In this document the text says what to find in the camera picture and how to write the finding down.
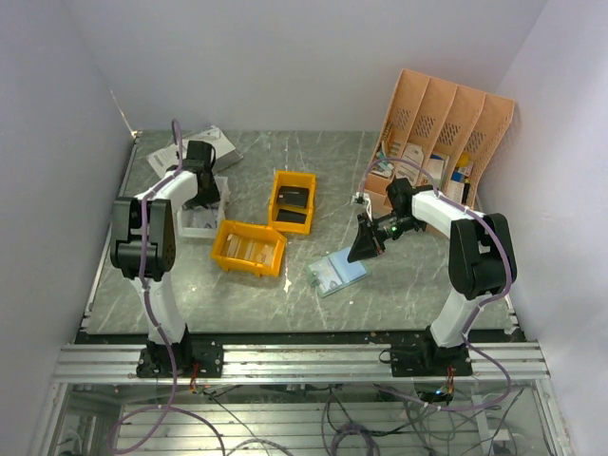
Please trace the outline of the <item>white bin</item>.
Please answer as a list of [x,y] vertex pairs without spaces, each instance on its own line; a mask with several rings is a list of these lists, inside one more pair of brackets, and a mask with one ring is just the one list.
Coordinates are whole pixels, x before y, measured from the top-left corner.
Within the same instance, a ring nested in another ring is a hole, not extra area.
[[217,235],[221,223],[225,220],[226,206],[230,200],[230,189],[227,177],[216,177],[220,200],[209,208],[202,206],[182,208],[176,214],[177,232],[181,238],[210,238]]

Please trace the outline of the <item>yellow bin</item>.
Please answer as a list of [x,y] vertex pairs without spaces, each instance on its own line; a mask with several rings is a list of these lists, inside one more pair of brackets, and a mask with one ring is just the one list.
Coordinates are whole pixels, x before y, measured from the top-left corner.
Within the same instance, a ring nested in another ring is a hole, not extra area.
[[268,209],[268,225],[281,233],[309,235],[314,217],[316,175],[276,171]]
[[218,228],[211,258],[225,272],[278,277],[287,239],[266,225],[225,219]]

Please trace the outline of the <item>black cards stack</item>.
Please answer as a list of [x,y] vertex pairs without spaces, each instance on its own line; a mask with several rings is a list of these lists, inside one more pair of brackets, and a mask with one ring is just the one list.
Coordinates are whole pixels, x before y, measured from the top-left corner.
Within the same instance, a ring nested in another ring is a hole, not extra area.
[[276,196],[279,209],[275,220],[304,224],[307,218],[309,195],[310,190],[305,187],[281,186]]

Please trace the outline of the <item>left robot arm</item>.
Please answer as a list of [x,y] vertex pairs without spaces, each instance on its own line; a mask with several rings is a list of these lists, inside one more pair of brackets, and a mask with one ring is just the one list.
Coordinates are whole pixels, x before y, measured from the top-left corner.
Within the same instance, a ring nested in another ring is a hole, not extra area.
[[110,261],[139,295],[148,325],[148,341],[166,347],[161,367],[183,377],[194,354],[181,342],[186,324],[178,310],[170,272],[177,258],[174,217],[180,210],[208,210],[220,202],[213,175],[215,148],[191,141],[177,151],[178,163],[161,180],[135,197],[115,199],[112,209]]

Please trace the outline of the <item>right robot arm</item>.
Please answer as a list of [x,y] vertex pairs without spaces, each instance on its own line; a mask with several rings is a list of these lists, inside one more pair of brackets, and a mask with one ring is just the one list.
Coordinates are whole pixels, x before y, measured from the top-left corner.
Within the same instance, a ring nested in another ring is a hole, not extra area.
[[358,231],[348,262],[379,257],[386,241],[410,230],[431,226],[449,240],[448,277],[451,290],[439,316],[426,329],[419,348],[403,354],[398,363],[414,359],[425,373],[436,376],[466,362],[466,341],[473,322],[490,302],[506,295],[517,276],[507,219],[482,214],[458,204],[431,185],[413,186],[396,179],[387,187],[392,211],[374,218],[371,211],[357,216]]

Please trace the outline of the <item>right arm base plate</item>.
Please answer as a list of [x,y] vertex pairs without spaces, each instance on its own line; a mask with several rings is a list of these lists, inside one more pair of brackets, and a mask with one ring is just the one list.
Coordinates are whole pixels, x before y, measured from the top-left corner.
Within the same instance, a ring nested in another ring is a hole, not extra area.
[[440,347],[430,331],[409,333],[382,350],[378,359],[389,365],[393,377],[469,376],[472,373],[466,345]]

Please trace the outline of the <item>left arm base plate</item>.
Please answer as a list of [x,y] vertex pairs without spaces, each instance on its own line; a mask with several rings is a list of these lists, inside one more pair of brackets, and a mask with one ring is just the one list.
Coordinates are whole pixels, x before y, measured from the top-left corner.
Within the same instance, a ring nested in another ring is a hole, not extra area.
[[220,378],[223,369],[224,349],[210,337],[192,336],[185,330],[182,341],[173,343],[170,348],[165,344],[147,341],[140,353],[136,368],[139,378],[170,378],[173,368],[170,360],[173,354],[177,376],[197,376],[201,378]]

